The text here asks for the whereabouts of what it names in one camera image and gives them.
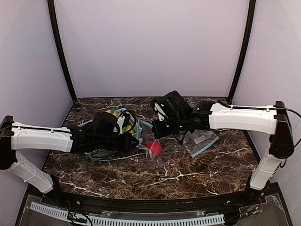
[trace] plastic bag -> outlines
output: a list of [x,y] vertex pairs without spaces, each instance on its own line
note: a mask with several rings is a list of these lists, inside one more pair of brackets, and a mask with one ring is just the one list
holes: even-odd
[[188,132],[183,140],[183,145],[194,158],[211,147],[219,137],[212,131],[195,130]]

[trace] white perforated rail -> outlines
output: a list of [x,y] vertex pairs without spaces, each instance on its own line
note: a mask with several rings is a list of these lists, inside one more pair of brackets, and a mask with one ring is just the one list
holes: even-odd
[[[32,202],[30,209],[59,220],[68,221],[68,211],[66,210],[52,208],[35,202]],[[223,214],[182,220],[121,220],[100,218],[95,216],[89,216],[89,218],[91,219],[93,226],[209,226],[225,223]],[[87,226],[90,225],[89,222],[87,222],[86,224],[77,224]]]

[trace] marble table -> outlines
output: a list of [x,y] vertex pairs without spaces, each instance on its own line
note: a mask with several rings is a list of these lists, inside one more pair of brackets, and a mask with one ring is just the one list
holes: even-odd
[[[199,101],[224,98],[188,97]],[[93,119],[96,112],[125,107],[138,118],[150,121],[157,116],[149,106],[151,97],[82,98],[71,109],[65,126]],[[160,143],[163,153],[151,161],[145,152],[134,149],[91,162],[84,154],[51,151],[44,171],[59,179],[65,192],[118,199],[182,199],[244,190],[257,166],[256,158],[242,131],[214,131],[220,139],[195,158],[172,137]]]

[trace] black metal pole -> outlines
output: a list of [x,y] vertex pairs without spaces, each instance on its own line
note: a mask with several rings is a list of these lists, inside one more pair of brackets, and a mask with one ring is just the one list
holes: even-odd
[[239,54],[236,71],[235,71],[231,89],[230,89],[230,92],[228,95],[228,98],[230,101],[232,101],[232,99],[234,97],[235,90],[237,88],[237,84],[238,84],[239,77],[241,74],[241,70],[244,65],[246,50],[248,49],[248,44],[249,44],[250,35],[251,35],[251,29],[252,29],[252,23],[253,23],[253,18],[254,18],[254,11],[255,11],[255,4],[256,4],[256,0],[250,0],[248,16],[247,16],[247,20],[246,20],[244,39],[243,39],[243,43],[241,45],[241,50],[240,50],[240,54]]
[[54,0],[48,0],[48,9],[49,9],[49,16],[50,16],[53,36],[55,38],[56,50],[57,50],[57,53],[58,53],[58,56],[59,56],[59,59],[61,62],[61,67],[62,67],[62,70],[64,73],[64,77],[65,77],[72,101],[75,102],[77,100],[77,97],[76,97],[75,90],[74,90],[74,87],[72,84],[72,80],[71,80],[71,77],[69,74],[68,66],[67,66],[66,59],[65,59],[65,54],[63,51],[60,32],[58,30]]

